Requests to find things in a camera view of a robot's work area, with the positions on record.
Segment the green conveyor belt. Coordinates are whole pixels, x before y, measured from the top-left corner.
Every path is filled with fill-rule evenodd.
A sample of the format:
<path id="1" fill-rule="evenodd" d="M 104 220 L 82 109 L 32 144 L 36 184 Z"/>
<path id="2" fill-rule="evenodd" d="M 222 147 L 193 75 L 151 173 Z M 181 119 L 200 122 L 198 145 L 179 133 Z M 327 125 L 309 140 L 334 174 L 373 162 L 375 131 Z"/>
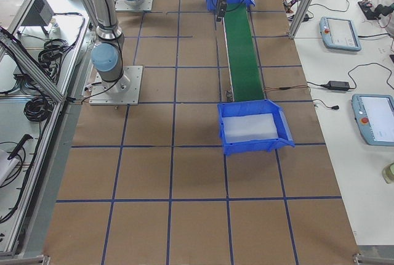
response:
<path id="1" fill-rule="evenodd" d="M 230 7 L 223 25 L 233 99 L 236 102 L 264 99 L 247 7 L 244 4 Z"/>

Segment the blue right plastic bin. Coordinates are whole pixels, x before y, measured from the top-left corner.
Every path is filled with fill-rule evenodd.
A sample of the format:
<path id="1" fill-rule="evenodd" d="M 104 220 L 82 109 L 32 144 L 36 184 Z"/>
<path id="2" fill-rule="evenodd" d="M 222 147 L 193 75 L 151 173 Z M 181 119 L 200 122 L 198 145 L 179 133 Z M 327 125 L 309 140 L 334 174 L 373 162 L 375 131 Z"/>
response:
<path id="1" fill-rule="evenodd" d="M 225 155 L 261 150 L 270 152 L 285 146 L 295 146 L 283 109 L 270 100 L 222 103 L 218 104 L 217 109 L 219 113 L 219 135 L 222 140 L 222 147 Z M 273 115 L 278 138 L 231 143 L 226 141 L 223 125 L 224 117 L 260 115 L 266 113 L 271 113 Z"/>

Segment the teach pendant far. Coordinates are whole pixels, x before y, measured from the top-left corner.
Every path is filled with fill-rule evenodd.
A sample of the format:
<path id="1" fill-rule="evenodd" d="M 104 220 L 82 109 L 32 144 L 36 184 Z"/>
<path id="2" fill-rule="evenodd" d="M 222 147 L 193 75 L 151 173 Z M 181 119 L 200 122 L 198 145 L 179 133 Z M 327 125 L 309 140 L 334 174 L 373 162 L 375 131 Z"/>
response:
<path id="1" fill-rule="evenodd" d="M 361 44 L 351 20 L 321 17 L 319 28 L 324 45 L 328 49 L 359 52 Z"/>

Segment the teach pendant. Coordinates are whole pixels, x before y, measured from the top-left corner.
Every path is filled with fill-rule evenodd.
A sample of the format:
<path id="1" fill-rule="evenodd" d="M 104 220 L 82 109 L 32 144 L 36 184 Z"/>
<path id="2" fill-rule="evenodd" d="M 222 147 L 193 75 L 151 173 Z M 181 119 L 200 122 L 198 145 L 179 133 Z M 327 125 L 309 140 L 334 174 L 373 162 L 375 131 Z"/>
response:
<path id="1" fill-rule="evenodd" d="M 393 97 L 354 94 L 352 109 L 361 136 L 369 145 L 393 147 Z"/>
<path id="2" fill-rule="evenodd" d="M 361 44 L 351 20 L 321 17 L 319 28 L 324 45 L 328 49 L 359 52 Z"/>

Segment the black power adapter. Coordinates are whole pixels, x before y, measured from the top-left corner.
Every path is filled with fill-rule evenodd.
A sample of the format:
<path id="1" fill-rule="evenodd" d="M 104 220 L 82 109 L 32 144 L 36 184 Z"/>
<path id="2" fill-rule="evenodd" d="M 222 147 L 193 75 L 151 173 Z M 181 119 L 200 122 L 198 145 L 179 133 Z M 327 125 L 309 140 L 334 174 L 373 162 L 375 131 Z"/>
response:
<path id="1" fill-rule="evenodd" d="M 349 91 L 351 89 L 349 82 L 347 81 L 329 81 L 327 83 L 329 90 L 334 91 Z"/>

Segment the teach pendant near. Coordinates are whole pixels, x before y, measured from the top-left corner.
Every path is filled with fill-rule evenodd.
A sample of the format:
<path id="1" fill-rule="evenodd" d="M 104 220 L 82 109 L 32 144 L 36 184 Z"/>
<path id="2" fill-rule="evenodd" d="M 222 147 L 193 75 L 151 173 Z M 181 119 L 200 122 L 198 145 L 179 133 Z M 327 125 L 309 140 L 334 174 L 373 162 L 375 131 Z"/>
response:
<path id="1" fill-rule="evenodd" d="M 352 109 L 361 136 L 369 145 L 393 147 L 393 97 L 354 94 Z"/>

